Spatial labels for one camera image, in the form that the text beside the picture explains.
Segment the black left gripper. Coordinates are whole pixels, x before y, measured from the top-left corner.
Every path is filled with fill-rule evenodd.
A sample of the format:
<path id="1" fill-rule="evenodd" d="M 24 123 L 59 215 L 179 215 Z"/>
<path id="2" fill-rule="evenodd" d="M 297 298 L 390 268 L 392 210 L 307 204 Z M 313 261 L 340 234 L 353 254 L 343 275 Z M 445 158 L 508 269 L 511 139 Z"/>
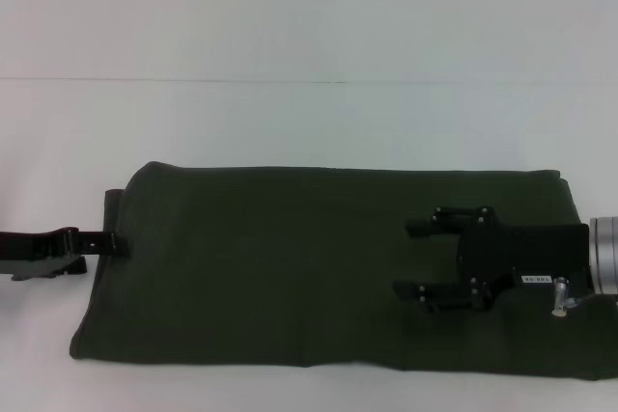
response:
<path id="1" fill-rule="evenodd" d="M 1 274 L 14 281 L 86 274 L 87 262 L 80 254 L 128 258 L 130 251 L 126 239 L 115 232 L 1 232 Z"/>

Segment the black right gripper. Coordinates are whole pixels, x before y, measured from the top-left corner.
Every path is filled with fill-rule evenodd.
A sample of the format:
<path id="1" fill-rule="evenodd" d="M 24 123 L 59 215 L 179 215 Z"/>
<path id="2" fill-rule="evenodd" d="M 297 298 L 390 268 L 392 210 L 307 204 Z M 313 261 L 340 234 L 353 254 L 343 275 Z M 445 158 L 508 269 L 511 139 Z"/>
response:
<path id="1" fill-rule="evenodd" d="M 392 282 L 400 302 L 414 303 L 428 314 L 487 310 L 514 288 L 551 292 L 555 312 L 591 295 L 585 224 L 513 226 L 502 223 L 489 207 L 437 206 L 427 220 L 408 219 L 405 230 L 410 238 L 460 236 L 460 281 Z"/>

